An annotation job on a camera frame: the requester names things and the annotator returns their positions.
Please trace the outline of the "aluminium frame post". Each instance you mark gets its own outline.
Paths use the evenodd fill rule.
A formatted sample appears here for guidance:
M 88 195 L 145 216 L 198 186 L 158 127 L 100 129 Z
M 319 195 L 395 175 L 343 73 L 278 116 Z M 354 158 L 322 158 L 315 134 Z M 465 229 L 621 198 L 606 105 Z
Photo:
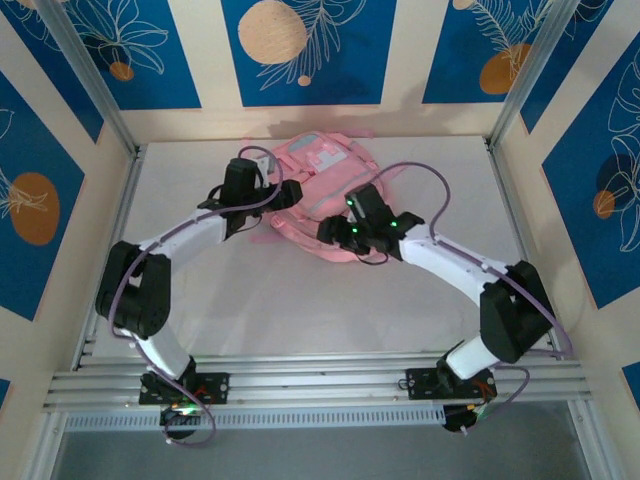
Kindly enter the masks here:
M 56 0 L 33 1 L 41 19 L 101 117 L 111 127 L 124 150 L 136 157 L 138 144 L 63 6 Z
M 580 0 L 554 0 L 552 2 L 549 15 L 542 23 L 529 54 L 506 96 L 500 114 L 486 138 L 487 148 L 491 154 L 500 146 L 529 97 L 579 2 Z

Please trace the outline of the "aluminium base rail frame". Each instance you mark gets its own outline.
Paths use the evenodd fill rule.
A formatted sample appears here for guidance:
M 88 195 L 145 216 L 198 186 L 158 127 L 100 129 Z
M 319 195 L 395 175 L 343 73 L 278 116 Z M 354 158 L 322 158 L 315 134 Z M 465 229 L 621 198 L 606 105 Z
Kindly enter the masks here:
M 436 352 L 201 356 L 201 372 L 230 375 L 227 407 L 293 408 L 405 404 L 397 383 L 409 368 L 431 367 Z M 47 411 L 135 409 L 144 363 L 136 357 L 85 356 L 77 371 L 56 372 L 45 395 Z M 587 376 L 577 360 L 524 357 L 516 370 L 494 374 L 505 400 L 528 378 L 521 401 L 573 401 L 591 398 Z

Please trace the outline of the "aluminium table side rail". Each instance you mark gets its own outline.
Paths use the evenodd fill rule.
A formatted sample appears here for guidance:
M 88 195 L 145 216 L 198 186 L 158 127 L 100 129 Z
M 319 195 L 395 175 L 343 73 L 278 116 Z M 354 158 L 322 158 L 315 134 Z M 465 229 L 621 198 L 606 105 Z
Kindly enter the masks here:
M 137 146 L 135 155 L 132 157 L 129 166 L 127 167 L 124 183 L 119 196 L 117 197 L 115 214 L 111 223 L 111 230 L 109 231 L 109 238 L 106 246 L 100 250 L 100 253 L 102 254 L 102 263 L 100 264 L 96 277 L 93 296 L 89 300 L 86 308 L 84 323 L 80 329 L 79 337 L 70 361 L 69 369 L 71 371 L 77 371 L 82 366 L 83 358 L 92 354 L 92 345 L 95 343 L 96 335 L 100 333 L 100 324 L 103 323 L 103 320 L 96 312 L 95 302 L 99 293 L 102 275 L 106 268 L 110 248 L 113 244 L 119 241 L 124 234 L 147 149 L 147 144 Z
M 497 147 L 492 145 L 489 137 L 485 139 L 485 144 L 520 256 L 529 263 L 534 264 L 539 273 L 542 273 L 540 260 L 536 259 L 536 248 L 523 203 L 518 196 L 516 185 L 504 155 Z

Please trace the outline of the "black base connector block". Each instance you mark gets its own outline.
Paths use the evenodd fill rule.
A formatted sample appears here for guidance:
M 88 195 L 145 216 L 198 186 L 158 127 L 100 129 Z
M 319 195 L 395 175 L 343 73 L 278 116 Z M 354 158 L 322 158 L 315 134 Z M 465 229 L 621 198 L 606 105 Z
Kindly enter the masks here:
M 445 405 L 443 427 L 452 433 L 467 434 L 478 424 L 486 406 L 486 402 Z
M 201 410 L 192 403 L 174 403 L 160 412 L 159 425 L 171 441 L 185 440 L 193 435 L 201 423 Z

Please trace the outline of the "pink student backpack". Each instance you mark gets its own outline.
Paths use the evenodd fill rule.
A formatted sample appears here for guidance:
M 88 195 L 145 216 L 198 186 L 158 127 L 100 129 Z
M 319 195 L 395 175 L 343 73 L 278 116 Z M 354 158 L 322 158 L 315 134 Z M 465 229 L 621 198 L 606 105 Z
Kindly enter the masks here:
M 298 181 L 302 191 L 302 199 L 296 205 L 266 215 L 276 232 L 306 252 L 330 262 L 384 260 L 376 251 L 356 255 L 316 238 L 322 220 L 334 215 L 349 216 L 344 195 L 362 184 L 373 182 L 382 199 L 391 202 L 393 176 L 376 176 L 380 167 L 368 150 L 341 133 L 312 131 L 272 147 L 270 152 L 279 161 L 284 178 Z

